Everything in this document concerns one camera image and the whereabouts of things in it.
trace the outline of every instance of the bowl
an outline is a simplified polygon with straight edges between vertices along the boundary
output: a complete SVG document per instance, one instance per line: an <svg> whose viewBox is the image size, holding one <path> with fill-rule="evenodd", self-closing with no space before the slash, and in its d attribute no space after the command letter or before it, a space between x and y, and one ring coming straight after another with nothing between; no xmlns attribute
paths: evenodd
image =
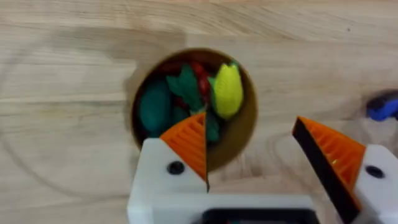
<svg viewBox="0 0 398 224"><path fill-rule="evenodd" d="M234 58L222 52L212 49L185 49L169 55L157 63L145 75L139 87L132 96L131 103L131 132L134 140L141 150L144 141L141 123L137 115L137 107L145 86L159 76L175 74L170 64L178 64L196 61L204 65L206 70L216 73L222 63L234 62L239 66L239 72L243 84L244 100L239 112L227 120L220 132L220 140L207 149L208 172L216 170L236 158L249 142L257 121L257 100L252 81L244 67Z"/></svg>

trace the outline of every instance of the black screw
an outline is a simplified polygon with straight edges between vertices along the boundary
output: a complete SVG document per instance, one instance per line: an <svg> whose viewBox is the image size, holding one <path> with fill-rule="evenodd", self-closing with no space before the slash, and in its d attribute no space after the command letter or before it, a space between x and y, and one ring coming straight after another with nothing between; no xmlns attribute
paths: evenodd
<svg viewBox="0 0 398 224"><path fill-rule="evenodd" d="M375 166L366 166L366 172L377 179L383 179L386 177L383 170L380 170L380 168Z"/></svg>
<svg viewBox="0 0 398 224"><path fill-rule="evenodd" d="M169 174L171 175L180 175L184 172L185 170L185 166L182 162L180 161L174 161L171 162L168 166L167 166L167 171L169 172Z"/></svg>

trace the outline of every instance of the green toy vegetable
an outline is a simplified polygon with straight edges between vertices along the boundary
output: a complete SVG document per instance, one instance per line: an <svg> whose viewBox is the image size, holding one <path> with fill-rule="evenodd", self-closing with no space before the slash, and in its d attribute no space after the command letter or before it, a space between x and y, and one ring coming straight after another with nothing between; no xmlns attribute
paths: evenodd
<svg viewBox="0 0 398 224"><path fill-rule="evenodd" d="M189 65L184 64L182 66L180 76L167 76L166 80L171 92L177 96L181 96L183 101L189 105L191 111L197 112L204 107L197 79Z"/></svg>
<svg viewBox="0 0 398 224"><path fill-rule="evenodd" d="M210 111L206 113L206 142L216 142L220 139L220 125L217 117Z"/></svg>
<svg viewBox="0 0 398 224"><path fill-rule="evenodd" d="M139 119L150 136L161 134L169 127L172 95L164 79L148 84L138 110Z"/></svg>

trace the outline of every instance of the wooden table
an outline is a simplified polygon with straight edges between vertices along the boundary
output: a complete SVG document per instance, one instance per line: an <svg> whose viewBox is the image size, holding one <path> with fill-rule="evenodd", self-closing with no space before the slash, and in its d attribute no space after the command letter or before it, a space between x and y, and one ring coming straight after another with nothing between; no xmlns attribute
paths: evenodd
<svg viewBox="0 0 398 224"><path fill-rule="evenodd" d="M254 136L211 173L214 190L310 194L335 223L290 130L300 114L398 152L396 121L363 115L369 96L398 86L397 10L377 0L0 0L1 223L126 223L139 156L126 99L151 65L187 47L235 57L259 97Z"/></svg>

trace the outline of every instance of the orange ridged pad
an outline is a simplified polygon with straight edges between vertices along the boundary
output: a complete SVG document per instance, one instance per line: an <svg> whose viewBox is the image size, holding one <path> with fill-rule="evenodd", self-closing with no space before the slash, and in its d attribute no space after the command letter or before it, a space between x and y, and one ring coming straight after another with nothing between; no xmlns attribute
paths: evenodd
<svg viewBox="0 0 398 224"><path fill-rule="evenodd" d="M365 146L325 125L307 118L298 118L312 135L345 188L352 193L362 164Z"/></svg>
<svg viewBox="0 0 398 224"><path fill-rule="evenodd" d="M193 115L163 133L160 138L203 180L206 180L206 113Z"/></svg>

